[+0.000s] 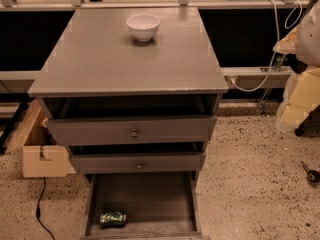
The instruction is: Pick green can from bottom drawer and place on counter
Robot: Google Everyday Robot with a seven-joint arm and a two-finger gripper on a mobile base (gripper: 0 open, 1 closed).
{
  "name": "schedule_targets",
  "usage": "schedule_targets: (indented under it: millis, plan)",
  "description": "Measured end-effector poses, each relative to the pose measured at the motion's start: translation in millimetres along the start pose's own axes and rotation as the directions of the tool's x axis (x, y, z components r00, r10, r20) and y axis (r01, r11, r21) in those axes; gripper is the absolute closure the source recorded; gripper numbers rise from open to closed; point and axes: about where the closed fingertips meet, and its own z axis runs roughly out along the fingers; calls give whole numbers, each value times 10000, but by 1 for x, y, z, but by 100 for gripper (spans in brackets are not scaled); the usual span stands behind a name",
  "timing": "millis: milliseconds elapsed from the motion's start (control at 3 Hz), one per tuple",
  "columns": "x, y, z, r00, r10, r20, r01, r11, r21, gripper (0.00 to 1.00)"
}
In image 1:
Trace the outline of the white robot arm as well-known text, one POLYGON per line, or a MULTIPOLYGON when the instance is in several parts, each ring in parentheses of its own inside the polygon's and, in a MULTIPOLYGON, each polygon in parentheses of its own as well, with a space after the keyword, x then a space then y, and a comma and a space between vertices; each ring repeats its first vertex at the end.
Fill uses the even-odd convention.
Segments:
POLYGON ((320 106, 320 1, 303 17, 297 27, 278 41, 273 50, 293 54, 307 68, 292 73, 276 119, 281 132, 293 132, 320 106))

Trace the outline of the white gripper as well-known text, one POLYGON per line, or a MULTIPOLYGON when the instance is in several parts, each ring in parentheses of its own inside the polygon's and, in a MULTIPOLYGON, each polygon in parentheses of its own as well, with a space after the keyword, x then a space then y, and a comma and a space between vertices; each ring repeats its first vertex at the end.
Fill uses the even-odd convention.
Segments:
MULTIPOLYGON (((280 54, 295 54, 299 25, 278 41, 273 51, 280 54)), ((283 133, 296 130, 320 105, 320 68, 308 66, 304 72, 293 72, 287 80, 283 102, 276 114, 276 129, 283 133)))

